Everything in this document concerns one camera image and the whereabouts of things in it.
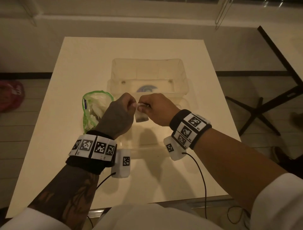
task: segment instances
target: white sleeve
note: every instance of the white sleeve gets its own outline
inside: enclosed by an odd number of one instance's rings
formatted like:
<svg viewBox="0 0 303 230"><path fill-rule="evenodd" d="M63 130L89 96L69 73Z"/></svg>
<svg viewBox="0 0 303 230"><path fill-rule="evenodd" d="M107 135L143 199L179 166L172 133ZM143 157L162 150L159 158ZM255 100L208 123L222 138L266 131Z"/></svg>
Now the white sleeve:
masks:
<svg viewBox="0 0 303 230"><path fill-rule="evenodd" d="M250 224L251 230L303 229L303 180L286 173L270 183L254 202Z"/></svg>
<svg viewBox="0 0 303 230"><path fill-rule="evenodd" d="M26 208L3 225L1 230L70 230L70 228L42 212Z"/></svg>

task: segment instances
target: black metal chair base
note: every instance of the black metal chair base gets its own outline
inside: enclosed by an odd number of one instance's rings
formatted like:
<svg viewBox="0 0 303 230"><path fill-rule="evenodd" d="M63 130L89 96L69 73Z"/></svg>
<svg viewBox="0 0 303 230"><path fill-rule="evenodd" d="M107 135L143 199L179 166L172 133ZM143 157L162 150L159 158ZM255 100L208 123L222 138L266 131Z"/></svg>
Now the black metal chair base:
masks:
<svg viewBox="0 0 303 230"><path fill-rule="evenodd" d="M258 105L256 108L250 107L248 105L245 105L242 102L239 102L235 99L232 99L231 97L226 96L225 97L227 100L232 101L233 103L237 104L238 106L242 107L243 109L247 110L250 112L250 118L247 120L247 122L243 125L243 127L240 129L239 131L239 136L241 136L246 130L247 128L251 125L251 123L256 119L259 118L268 128L270 128L273 132L275 132L278 136L281 136L281 134L279 133L279 131L269 122L269 120L267 120L262 113L260 113L258 110L259 107L261 107L262 103L263 103L263 97L259 98L258 101Z"/></svg>

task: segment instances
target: person's right hand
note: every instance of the person's right hand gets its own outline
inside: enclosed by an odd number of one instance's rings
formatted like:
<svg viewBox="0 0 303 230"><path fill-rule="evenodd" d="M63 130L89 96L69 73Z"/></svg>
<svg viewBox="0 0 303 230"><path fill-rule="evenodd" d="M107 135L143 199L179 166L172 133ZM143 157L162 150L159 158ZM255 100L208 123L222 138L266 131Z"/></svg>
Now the person's right hand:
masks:
<svg viewBox="0 0 303 230"><path fill-rule="evenodd" d="M158 125L169 126L172 118L180 111L173 102L161 93L153 93L140 97L138 103L149 104L148 106L139 106L138 111L145 113Z"/></svg>

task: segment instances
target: black table leg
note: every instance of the black table leg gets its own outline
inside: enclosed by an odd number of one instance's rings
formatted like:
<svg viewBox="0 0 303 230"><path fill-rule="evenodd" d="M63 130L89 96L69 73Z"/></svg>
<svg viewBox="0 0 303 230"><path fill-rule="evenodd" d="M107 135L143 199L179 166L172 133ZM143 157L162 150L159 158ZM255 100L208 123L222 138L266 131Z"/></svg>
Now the black table leg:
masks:
<svg viewBox="0 0 303 230"><path fill-rule="evenodd" d="M227 100L232 101L233 103L237 104L238 106L242 107L243 109L250 112L250 118L247 120L247 122L244 124L244 126L239 131L239 136L241 136L247 128L251 125L251 123L256 119L259 118L268 128L270 128L274 133L276 133L278 136L281 134L279 131L267 120L262 114L303 94L303 87L302 86L296 86L285 93L282 93L281 95L277 96L276 98L263 103L263 97L259 98L258 105L256 108L250 107L248 105L245 105L242 102L239 102L235 99L232 99L231 97L226 96L225 98Z"/></svg>

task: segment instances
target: table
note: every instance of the table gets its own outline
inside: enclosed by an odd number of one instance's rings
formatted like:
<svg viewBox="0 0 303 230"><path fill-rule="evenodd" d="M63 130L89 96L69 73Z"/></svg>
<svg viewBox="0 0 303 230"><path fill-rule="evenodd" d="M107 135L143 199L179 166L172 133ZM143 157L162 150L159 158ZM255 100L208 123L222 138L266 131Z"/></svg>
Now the table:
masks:
<svg viewBox="0 0 303 230"><path fill-rule="evenodd" d="M196 112L215 129L240 141L203 40L66 37L49 83L37 124L17 181L7 217L20 213L65 165L76 138L83 133L82 96L106 89L115 58L180 58L195 95ZM168 127L159 132L171 134ZM227 193L199 163L209 197ZM110 174L106 168L99 182ZM165 148L132 152L131 175L109 178L97 191L91 209L125 203L152 203L204 197L194 161L172 161Z"/></svg>
<svg viewBox="0 0 303 230"><path fill-rule="evenodd" d="M240 136L256 118L259 118L274 133L280 136L280 132L263 116L263 113L303 94L303 26L289 24L276 26L270 24L259 26L258 31L297 83L297 86L265 104L263 104L263 97L260 97L256 108L245 105L228 96L225 98L251 113L250 118L239 131Z"/></svg>

